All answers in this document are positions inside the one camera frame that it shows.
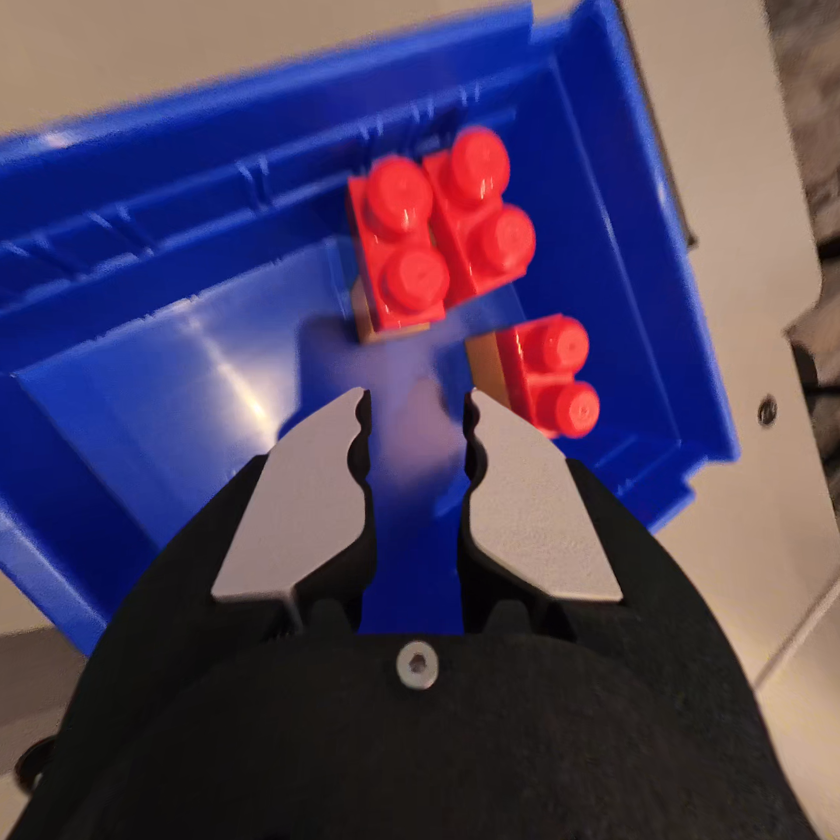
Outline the red one-stud block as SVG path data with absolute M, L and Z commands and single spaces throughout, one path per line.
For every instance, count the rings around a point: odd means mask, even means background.
M 349 179 L 346 198 L 374 329 L 444 320 L 449 273 L 430 234 L 434 198 L 424 170 L 405 156 L 386 156 Z

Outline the grey desk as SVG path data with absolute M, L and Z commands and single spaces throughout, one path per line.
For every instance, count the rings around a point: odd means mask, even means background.
M 71 23 L 2 12 L 2 135 L 183 91 L 487 2 L 179 4 Z M 786 329 L 822 279 L 761 2 L 622 2 L 741 445 L 658 532 L 741 659 L 791 785 L 838 807 L 838 530 Z

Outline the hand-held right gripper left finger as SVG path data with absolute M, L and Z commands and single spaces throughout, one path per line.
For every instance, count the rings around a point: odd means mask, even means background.
M 333 600 L 358 626 L 376 569 L 371 409 L 371 393 L 354 387 L 269 451 L 213 583 L 216 602 L 278 602 L 303 628 Z

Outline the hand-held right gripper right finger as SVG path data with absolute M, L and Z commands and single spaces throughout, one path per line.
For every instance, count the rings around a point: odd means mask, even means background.
M 565 602 L 619 604 L 623 591 L 564 453 L 485 392 L 465 396 L 468 486 L 459 516 L 463 621 L 502 601 L 532 623 Z

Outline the red two-stud block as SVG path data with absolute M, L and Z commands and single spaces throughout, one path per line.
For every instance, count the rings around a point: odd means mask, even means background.
M 524 277 L 536 252 L 530 216 L 504 200 L 511 177 L 506 145 L 468 127 L 451 148 L 423 158 L 432 187 L 429 227 L 449 273 L 446 310 Z
M 547 438 L 582 438 L 601 412 L 595 388 L 577 378 L 590 352 L 582 323 L 554 314 L 496 332 L 511 410 Z

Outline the blue plastic bin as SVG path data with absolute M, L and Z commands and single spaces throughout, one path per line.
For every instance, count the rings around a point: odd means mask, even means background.
M 347 183 L 499 133 L 524 278 L 358 343 Z M 461 630 L 465 341 L 582 322 L 595 430 L 558 440 L 655 531 L 740 446 L 622 16 L 457 16 L 2 142 L 2 569 L 89 655 L 131 586 L 279 434 L 371 392 L 371 634 Z

